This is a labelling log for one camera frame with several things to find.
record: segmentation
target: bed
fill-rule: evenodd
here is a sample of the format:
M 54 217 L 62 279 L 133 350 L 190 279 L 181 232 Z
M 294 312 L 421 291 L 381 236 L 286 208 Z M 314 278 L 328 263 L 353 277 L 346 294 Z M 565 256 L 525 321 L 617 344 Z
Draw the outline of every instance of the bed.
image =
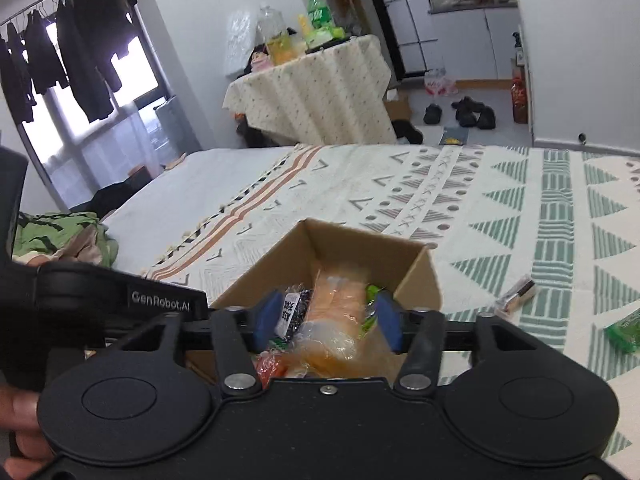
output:
M 531 274 L 539 292 L 514 322 L 609 382 L 621 417 L 605 457 L 640 478 L 640 356 L 603 332 L 640 307 L 640 160 L 497 146 L 213 151 L 109 219 L 116 268 L 213 301 L 312 217 L 428 244 L 451 319 L 472 320 Z M 447 354 L 441 382 L 467 367 Z

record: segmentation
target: table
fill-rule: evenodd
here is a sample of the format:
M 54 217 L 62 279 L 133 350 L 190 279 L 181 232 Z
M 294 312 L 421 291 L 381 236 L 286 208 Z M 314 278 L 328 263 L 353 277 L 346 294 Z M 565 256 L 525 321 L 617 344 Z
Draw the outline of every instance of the table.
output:
M 382 98 L 391 70 L 363 36 L 233 81 L 223 108 L 249 126 L 307 144 L 394 144 Z

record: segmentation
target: brown stripe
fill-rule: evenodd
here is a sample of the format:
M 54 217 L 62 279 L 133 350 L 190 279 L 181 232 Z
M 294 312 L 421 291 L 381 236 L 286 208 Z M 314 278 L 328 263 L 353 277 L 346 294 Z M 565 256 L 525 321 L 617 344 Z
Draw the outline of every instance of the brown stripe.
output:
M 274 187 L 274 189 L 272 189 L 269 193 L 267 193 L 267 195 L 263 196 L 260 201 L 255 203 L 251 208 L 248 208 L 248 209 L 242 211 L 234 220 L 232 220 L 229 224 L 227 224 L 224 228 L 222 228 L 220 230 L 220 232 L 218 232 L 214 237 L 209 239 L 207 241 L 207 243 L 204 245 L 204 247 L 201 247 L 195 255 L 193 255 L 191 258 L 188 259 L 188 261 L 182 263 L 177 269 L 167 270 L 165 272 L 160 272 L 160 273 L 157 273 L 157 274 L 154 273 L 154 274 L 152 274 L 152 278 L 155 279 L 155 280 L 164 280 L 166 278 L 169 278 L 169 277 L 177 274 L 178 272 L 181 272 L 186 267 L 190 266 L 193 262 L 195 262 L 197 259 L 199 259 L 203 254 L 205 254 L 207 251 L 209 251 L 209 249 L 212 248 L 216 243 L 218 243 L 218 241 L 220 241 L 220 238 L 222 238 L 226 233 L 228 233 L 229 230 L 234 225 L 236 225 L 238 222 L 242 221 L 244 219 L 244 217 L 249 212 L 251 212 L 253 209 L 257 208 L 259 205 L 261 205 L 264 202 L 266 202 L 271 196 L 274 195 L 274 193 L 277 192 L 277 190 L 279 190 L 287 182 L 291 181 L 291 179 L 293 179 L 300 171 L 304 170 L 309 165 L 311 160 L 314 158 L 315 154 L 320 149 L 321 149 L 320 146 L 317 147 L 317 148 L 314 148 L 313 153 L 311 153 L 311 156 L 309 156 L 306 159 L 306 161 L 304 162 L 304 164 L 300 168 L 298 168 L 295 171 L 291 171 L 289 173 L 289 175 L 287 175 L 286 178 L 284 178 L 280 183 L 278 183 L 278 185 L 276 187 Z
M 205 236 L 200 238 L 196 243 L 191 244 L 190 247 L 187 248 L 186 251 L 184 251 L 182 254 L 180 254 L 175 261 L 171 262 L 170 264 L 168 264 L 166 267 L 161 268 L 161 269 L 156 269 L 151 273 L 151 279 L 154 280 L 156 279 L 157 275 L 162 275 L 164 272 L 167 272 L 168 270 L 170 270 L 174 265 L 178 264 L 183 258 L 187 257 L 191 251 L 193 251 L 194 249 L 196 249 L 197 247 L 199 247 L 199 245 L 201 243 L 203 243 L 205 240 L 207 240 L 209 237 L 213 236 L 216 231 L 230 218 L 233 218 L 235 212 L 241 208 L 243 205 L 249 204 L 252 202 L 252 200 L 257 197 L 260 196 L 265 190 L 269 189 L 274 183 L 278 182 L 280 179 L 282 179 L 284 176 L 287 175 L 287 173 L 289 173 L 290 171 L 292 171 L 293 169 L 295 169 L 296 165 L 300 162 L 300 160 L 302 159 L 302 157 L 304 155 L 306 155 L 308 152 L 310 152 L 311 150 L 313 150 L 314 147 L 311 146 L 309 148 L 305 148 L 293 161 L 293 164 L 291 165 L 290 168 L 288 168 L 286 171 L 283 171 L 282 174 L 280 174 L 279 176 L 277 176 L 276 178 L 274 178 L 273 180 L 268 181 L 267 183 L 265 183 L 253 196 L 251 196 L 249 198 L 249 200 L 247 200 L 245 203 L 238 205 L 238 207 L 236 207 L 235 209 L 233 209 L 232 211 L 230 211 L 229 213 L 227 213 L 226 215 L 224 215 L 219 221 L 218 223 L 212 227 L 209 231 L 209 233 Z

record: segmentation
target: bedspread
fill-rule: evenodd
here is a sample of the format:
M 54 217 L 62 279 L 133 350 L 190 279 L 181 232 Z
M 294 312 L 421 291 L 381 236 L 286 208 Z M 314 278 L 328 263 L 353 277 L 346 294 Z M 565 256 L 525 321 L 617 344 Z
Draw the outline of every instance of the bedspread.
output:
M 617 351 L 603 329 L 640 308 L 639 179 L 640 160 L 620 156 L 298 146 L 147 275 L 213 301 L 308 217 L 428 244 L 450 319 L 472 320 L 531 274 L 538 294 L 514 323 L 608 381 L 621 416 L 605 457 L 637 479 L 640 356 Z M 465 357 L 447 352 L 441 382 Z

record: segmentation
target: metal bolt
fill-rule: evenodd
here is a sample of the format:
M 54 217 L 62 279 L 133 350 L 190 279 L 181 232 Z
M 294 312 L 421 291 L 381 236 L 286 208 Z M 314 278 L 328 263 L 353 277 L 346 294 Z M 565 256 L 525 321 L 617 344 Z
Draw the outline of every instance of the metal bolt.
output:
M 400 379 L 400 386 L 407 390 L 426 390 L 431 386 L 431 379 L 422 374 L 409 374 Z
M 255 384 L 255 377 L 249 374 L 231 374 L 225 378 L 225 386 L 232 390 L 248 390 Z
M 324 386 L 320 386 L 320 393 L 324 395 L 335 395 L 338 393 L 338 388 L 332 384 L 325 384 Z

